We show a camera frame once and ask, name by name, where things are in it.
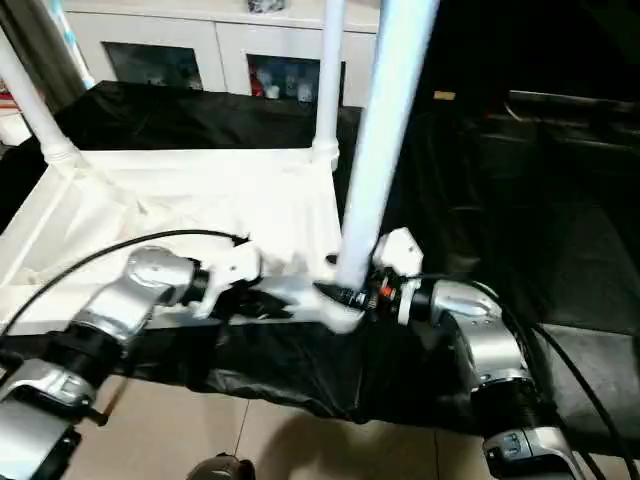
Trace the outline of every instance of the black tablecloth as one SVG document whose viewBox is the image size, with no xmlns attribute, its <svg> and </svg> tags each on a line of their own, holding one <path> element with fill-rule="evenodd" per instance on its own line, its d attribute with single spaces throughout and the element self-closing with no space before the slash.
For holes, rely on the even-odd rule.
<svg viewBox="0 0 640 480">
<path fill-rule="evenodd" d="M 640 163 L 624 131 L 414 112 L 384 231 L 408 226 L 433 272 L 468 272 L 519 315 L 546 324 L 640 454 L 635 333 L 640 324 Z M 342 211 L 359 110 L 339 117 L 335 187 Z M 310 146 L 312 107 L 228 94 L 102 83 L 59 116 L 85 150 Z M 44 170 L 35 141 L 0 161 L 6 225 Z M 36 353 L 44 336 L 14 337 Z M 579 445 L 611 452 L 606 431 L 559 359 L 547 353 L 560 412 Z M 350 335 L 319 324 L 149 331 L 133 375 L 296 405 L 354 422 L 381 419 L 475 432 L 445 348 L 407 329 L 364 323 Z"/>
</svg>

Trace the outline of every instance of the floor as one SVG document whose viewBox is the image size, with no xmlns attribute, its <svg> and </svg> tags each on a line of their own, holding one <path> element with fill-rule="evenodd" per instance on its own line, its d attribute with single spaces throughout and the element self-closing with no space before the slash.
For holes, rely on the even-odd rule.
<svg viewBox="0 0 640 480">
<path fill-rule="evenodd" d="M 103 408 L 119 377 L 101 390 Z M 444 431 L 321 420 L 295 408 L 130 381 L 109 424 L 82 424 L 66 480 L 182 480 L 219 452 L 251 459 L 258 480 L 491 478 L 481 440 Z M 609 480 L 619 459 L 597 457 Z"/>
</svg>

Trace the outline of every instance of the black cable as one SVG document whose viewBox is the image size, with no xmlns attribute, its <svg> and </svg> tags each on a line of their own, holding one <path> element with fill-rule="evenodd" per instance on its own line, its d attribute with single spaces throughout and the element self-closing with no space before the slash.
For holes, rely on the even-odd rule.
<svg viewBox="0 0 640 480">
<path fill-rule="evenodd" d="M 2 333 L 0 333 L 0 347 L 2 343 L 6 339 L 7 335 L 14 327 L 15 323 L 18 319 L 27 311 L 27 309 L 33 305 L 33 303 L 38 300 L 42 295 L 47 293 L 53 287 L 55 287 L 58 283 L 60 283 L 67 276 L 84 267 L 88 263 L 97 260 L 98 258 L 104 257 L 105 255 L 109 255 L 117 250 L 122 250 L 123 248 L 131 247 L 133 245 L 137 245 L 139 243 L 148 242 L 149 240 L 157 240 L 158 238 L 166 238 L 166 237 L 176 237 L 180 235 L 205 235 L 211 237 L 222 237 L 228 238 L 234 242 L 234 244 L 239 245 L 247 241 L 245 238 L 238 237 L 236 235 L 232 235 L 230 233 L 218 232 L 216 230 L 201 230 L 201 229 L 190 229 L 190 230 L 167 230 L 165 232 L 151 233 L 149 235 L 143 235 L 141 237 L 133 238 L 131 240 L 127 240 L 121 243 L 116 243 L 115 245 L 111 245 L 102 250 L 99 250 L 88 257 L 83 258 L 82 260 L 74 263 L 64 271 L 60 272 L 58 275 L 49 280 L 46 284 L 40 288 L 36 293 L 34 293 L 29 300 L 25 302 L 22 307 L 18 309 L 16 313 L 13 314 L 11 319 L 7 322 L 6 326 Z"/>
<path fill-rule="evenodd" d="M 582 457 L 587 467 L 589 467 L 589 470 L 591 470 L 591 473 L 593 473 L 593 476 L 596 477 L 596 480 L 607 480 L 607 477 L 605 477 L 602 470 L 600 470 L 600 467 L 598 466 L 598 464 L 593 459 L 590 453 L 585 452 L 583 450 L 578 450 L 577 452 L 578 452 L 578 455 Z"/>
<path fill-rule="evenodd" d="M 609 430 L 611 439 L 613 440 L 614 444 L 618 448 L 618 454 L 620 455 L 620 457 L 622 457 L 622 459 L 624 460 L 624 463 L 627 466 L 627 470 L 629 471 L 629 476 L 631 477 L 632 480 L 640 480 L 640 472 L 638 471 L 638 467 L 633 461 L 633 456 L 631 455 L 631 452 L 627 447 L 626 442 L 624 441 L 624 439 L 620 435 L 620 432 L 615 426 L 615 423 L 613 422 L 613 418 L 611 417 L 611 414 L 604 407 L 604 405 L 602 404 L 602 402 L 600 401 L 596 393 L 593 391 L 593 388 L 591 387 L 591 385 L 589 385 L 589 382 L 587 382 L 587 380 L 584 378 L 584 376 L 582 375 L 582 373 L 580 372 L 576 364 L 573 363 L 573 361 L 571 360 L 567 352 L 562 348 L 562 346 L 558 343 L 558 341 L 555 338 L 553 338 L 551 334 L 549 334 L 549 332 L 547 332 L 544 328 L 542 328 L 538 324 L 530 324 L 529 326 L 538 335 L 544 338 L 544 340 L 549 345 L 551 345 L 551 347 L 560 356 L 560 358 L 562 359 L 564 364 L 567 366 L 567 368 L 569 368 L 572 375 L 578 381 L 578 383 L 580 384 L 584 392 L 587 394 L 587 397 L 589 397 L 589 400 L 591 401 L 594 408 L 598 412 L 598 415 L 606 425 L 607 430 Z"/>
</svg>

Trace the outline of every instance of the white pvc pipe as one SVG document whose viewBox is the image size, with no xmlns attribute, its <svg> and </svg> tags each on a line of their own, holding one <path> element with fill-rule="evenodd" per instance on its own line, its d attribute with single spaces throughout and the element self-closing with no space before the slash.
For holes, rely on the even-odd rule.
<svg viewBox="0 0 640 480">
<path fill-rule="evenodd" d="M 322 60 L 318 89 L 316 136 L 313 140 L 313 158 L 330 159 L 332 168 L 338 166 L 338 101 L 342 72 L 342 31 L 346 0 L 326 0 L 322 35 Z"/>
<path fill-rule="evenodd" d="M 369 269 L 438 4 L 392 0 L 384 5 L 338 256 L 336 282 L 345 287 L 361 288 Z"/>
<path fill-rule="evenodd" d="M 58 127 L 1 28 L 0 77 L 9 88 L 31 130 L 38 137 L 45 160 L 66 160 L 70 154 L 75 155 L 77 150 Z"/>
</svg>

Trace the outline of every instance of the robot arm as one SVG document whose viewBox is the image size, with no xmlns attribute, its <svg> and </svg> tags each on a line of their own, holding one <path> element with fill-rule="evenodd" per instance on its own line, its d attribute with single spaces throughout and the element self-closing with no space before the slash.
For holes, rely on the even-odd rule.
<svg viewBox="0 0 640 480">
<path fill-rule="evenodd" d="M 481 288 L 439 280 L 419 289 L 391 268 L 374 272 L 365 291 L 317 284 L 335 301 L 392 318 L 427 350 L 453 345 L 483 452 L 495 478 L 578 479 L 584 475 L 555 416 L 540 401 L 521 347 L 500 306 Z"/>
<path fill-rule="evenodd" d="M 227 259 L 212 272 L 163 248 L 134 251 L 120 278 L 89 300 L 42 357 L 25 361 L 0 386 L 0 479 L 60 478 L 81 441 L 74 426 L 87 417 L 103 421 L 92 409 L 96 392 L 154 308 L 203 300 L 212 308 L 230 285 L 258 276 L 248 248 L 234 249 L 242 250 L 242 268 Z"/>
</svg>

